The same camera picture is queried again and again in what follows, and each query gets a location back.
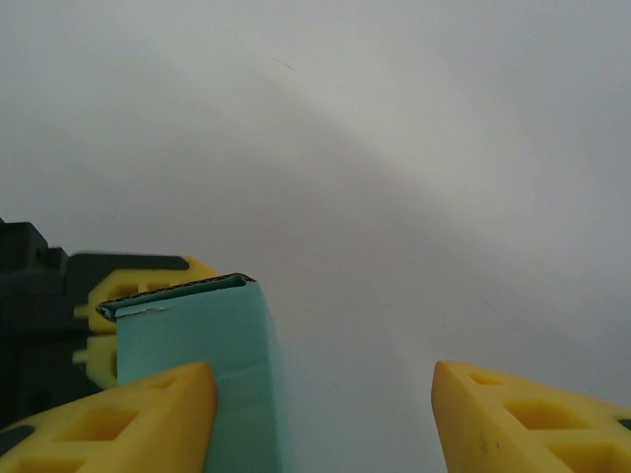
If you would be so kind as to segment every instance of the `white ceiling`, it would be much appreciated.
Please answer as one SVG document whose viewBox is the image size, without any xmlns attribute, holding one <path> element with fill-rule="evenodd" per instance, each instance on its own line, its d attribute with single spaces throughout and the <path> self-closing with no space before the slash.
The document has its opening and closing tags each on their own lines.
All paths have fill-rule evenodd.
<svg viewBox="0 0 631 473">
<path fill-rule="evenodd" d="M 0 4 L 0 214 L 259 279 L 299 471 L 444 471 L 439 359 L 628 402 L 631 3 L 126 3 Z"/>
</svg>

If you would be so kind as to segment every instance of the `teal box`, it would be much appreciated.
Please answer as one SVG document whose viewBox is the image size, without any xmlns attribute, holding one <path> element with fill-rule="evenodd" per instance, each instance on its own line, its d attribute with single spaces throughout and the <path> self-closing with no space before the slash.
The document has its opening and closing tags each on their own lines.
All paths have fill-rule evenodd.
<svg viewBox="0 0 631 473">
<path fill-rule="evenodd" d="M 276 332 L 256 281 L 220 276 L 103 303 L 99 312 L 117 325 L 121 384 L 210 364 L 218 403 L 205 471 L 291 471 Z"/>
</svg>

